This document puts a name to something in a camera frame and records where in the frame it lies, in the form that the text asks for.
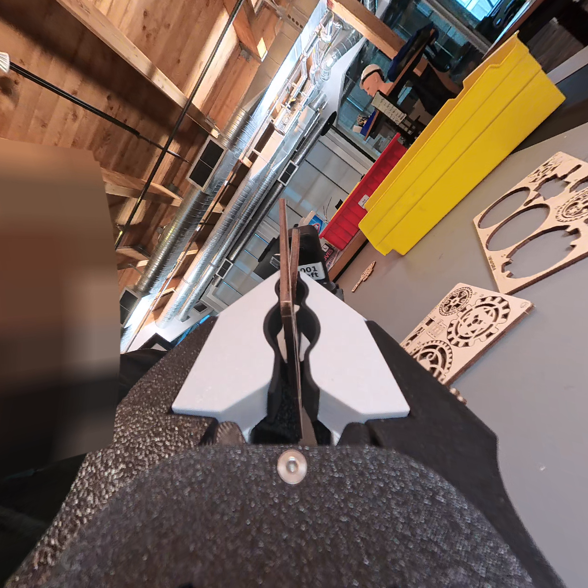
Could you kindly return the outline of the wooden sheet with curved cutout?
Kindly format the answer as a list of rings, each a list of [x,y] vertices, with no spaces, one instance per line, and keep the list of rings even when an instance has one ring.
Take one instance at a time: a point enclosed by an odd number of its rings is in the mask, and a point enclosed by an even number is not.
[[[294,260],[293,253],[298,253],[294,245],[290,245],[288,236],[288,223],[286,213],[286,202],[280,198],[279,201],[279,227],[280,227],[280,283],[279,283],[279,305],[281,320],[284,330],[286,345],[286,363],[289,371],[289,383],[292,394],[296,399],[299,420],[300,443],[305,442],[305,425],[303,422],[302,389],[300,382],[300,362],[298,349],[298,332],[296,327],[296,312],[293,298],[296,294],[298,278],[293,277],[292,265],[298,269],[298,261]]]

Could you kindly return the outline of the grey desk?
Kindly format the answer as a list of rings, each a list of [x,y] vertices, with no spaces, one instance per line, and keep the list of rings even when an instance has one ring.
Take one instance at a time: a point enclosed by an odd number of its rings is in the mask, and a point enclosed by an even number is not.
[[[554,153],[587,160],[587,66],[558,87],[564,104],[406,256],[359,250],[339,278],[348,305],[401,342],[456,283],[496,290],[473,218]],[[568,587],[587,587],[587,259],[518,295],[534,310],[455,386],[496,433],[536,544]]]

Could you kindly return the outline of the silver ventilation duct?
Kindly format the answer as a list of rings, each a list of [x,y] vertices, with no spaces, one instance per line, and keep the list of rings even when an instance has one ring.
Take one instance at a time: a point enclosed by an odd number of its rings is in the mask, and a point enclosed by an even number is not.
[[[137,296],[154,294],[162,286],[257,128],[252,113],[239,108],[233,114],[224,128],[221,143],[226,151],[217,169],[206,187],[194,188],[184,197],[134,287]]]
[[[274,183],[281,166],[287,163],[300,139],[319,118],[324,106],[305,107],[289,127],[286,135],[275,132],[268,146],[273,149],[268,155],[261,154],[246,175],[242,187],[223,213],[219,226],[206,240],[201,253],[191,264],[169,304],[162,313],[164,319],[187,320],[190,310],[214,280],[219,267],[225,262],[231,246],[255,213],[264,195]]]

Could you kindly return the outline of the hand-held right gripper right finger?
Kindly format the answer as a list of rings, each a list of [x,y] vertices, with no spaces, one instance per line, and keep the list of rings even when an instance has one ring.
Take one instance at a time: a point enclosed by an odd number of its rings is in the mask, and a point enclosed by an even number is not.
[[[307,276],[299,306],[304,377],[318,390],[318,407],[307,408],[338,443],[350,423],[404,418],[410,407],[367,321]]]

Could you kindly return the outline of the wooden sheet with round holes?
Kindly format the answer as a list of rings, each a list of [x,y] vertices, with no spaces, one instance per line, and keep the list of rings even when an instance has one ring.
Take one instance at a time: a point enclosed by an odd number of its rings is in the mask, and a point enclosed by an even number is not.
[[[499,222],[489,223],[488,215],[516,194],[524,200]],[[541,223],[524,238],[507,247],[490,247],[496,234],[516,218],[534,210],[544,210]],[[567,268],[587,257],[587,162],[564,152],[556,152],[533,172],[500,195],[473,219],[481,248],[488,261],[497,289],[512,294]],[[566,254],[558,261],[528,276],[516,276],[511,265],[515,254],[550,233],[572,238]]]

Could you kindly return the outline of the yellow plastic bin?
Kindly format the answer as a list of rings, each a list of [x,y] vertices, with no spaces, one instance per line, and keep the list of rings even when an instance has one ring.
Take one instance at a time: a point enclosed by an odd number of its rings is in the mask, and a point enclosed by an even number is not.
[[[407,254],[564,100],[513,34],[464,80],[374,191],[360,231],[382,255]]]

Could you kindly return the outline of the mushroom-shaped wooden piece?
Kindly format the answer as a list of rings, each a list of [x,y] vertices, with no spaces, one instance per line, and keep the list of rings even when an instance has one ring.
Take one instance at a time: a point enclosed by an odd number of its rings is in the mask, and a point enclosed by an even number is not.
[[[361,276],[359,277],[359,280],[352,288],[351,292],[356,292],[357,289],[360,287],[360,285],[369,279],[369,277],[371,276],[371,274],[373,273],[373,271],[375,269],[376,263],[377,263],[376,261],[373,261],[373,262],[371,262],[371,264],[367,268],[364,269]]]

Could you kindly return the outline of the black metal rod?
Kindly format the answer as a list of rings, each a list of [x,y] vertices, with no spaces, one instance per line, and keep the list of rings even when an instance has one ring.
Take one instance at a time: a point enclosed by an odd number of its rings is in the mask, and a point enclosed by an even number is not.
[[[83,110],[85,110],[95,116],[98,116],[99,118],[117,126],[118,128],[124,130],[125,132],[128,132],[129,134],[135,136],[139,140],[149,143],[151,146],[156,147],[158,150],[164,151],[163,145],[142,135],[140,133],[140,131],[138,131],[137,129],[116,119],[115,117],[111,116],[110,114],[107,114],[106,112],[98,109],[97,107],[94,107],[93,105],[85,102],[84,100],[78,98],[76,95],[73,95],[70,92],[67,92],[67,91],[59,88],[58,86],[51,84],[50,82],[48,82],[44,78],[41,78],[41,77],[35,75],[34,73],[30,72],[29,70],[26,70],[25,68],[17,65],[16,63],[11,61],[8,53],[1,52],[1,72],[4,74],[7,74],[10,70],[14,71],[16,74],[23,77],[24,79],[27,79],[27,80],[33,82],[34,84],[38,85],[39,87],[41,87],[49,92],[52,92],[53,94],[57,95],[58,97],[65,99],[65,100],[69,101],[70,103],[72,103],[78,107],[81,107]]]

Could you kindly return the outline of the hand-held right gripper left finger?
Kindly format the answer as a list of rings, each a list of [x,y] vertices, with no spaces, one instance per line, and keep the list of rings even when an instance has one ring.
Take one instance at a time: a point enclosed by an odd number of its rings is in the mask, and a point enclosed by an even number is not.
[[[176,415],[212,417],[239,426],[250,441],[268,414],[275,365],[283,356],[264,333],[264,321],[279,304],[275,273],[228,306],[217,320],[173,401]]]

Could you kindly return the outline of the mannequin head with white helmet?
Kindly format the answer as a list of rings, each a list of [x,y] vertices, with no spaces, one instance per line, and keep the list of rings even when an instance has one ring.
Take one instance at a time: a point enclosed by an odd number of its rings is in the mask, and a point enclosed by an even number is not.
[[[375,63],[366,66],[360,76],[360,89],[372,98],[378,93],[384,96],[389,95],[393,86],[393,82],[386,82],[383,70]]]

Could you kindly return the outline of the red plastic bin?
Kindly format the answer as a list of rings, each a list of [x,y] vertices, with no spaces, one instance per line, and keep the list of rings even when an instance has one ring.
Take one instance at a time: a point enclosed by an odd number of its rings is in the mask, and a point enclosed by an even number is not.
[[[331,218],[320,238],[342,251],[359,231],[359,223],[367,213],[366,203],[387,175],[406,153],[400,133],[397,133],[376,162],[349,193]]]

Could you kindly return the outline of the wooden sheet with large gears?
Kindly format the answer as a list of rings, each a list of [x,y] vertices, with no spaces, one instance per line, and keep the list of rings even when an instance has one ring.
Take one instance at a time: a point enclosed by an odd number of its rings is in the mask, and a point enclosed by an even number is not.
[[[458,283],[400,345],[449,386],[533,307],[525,299]]]

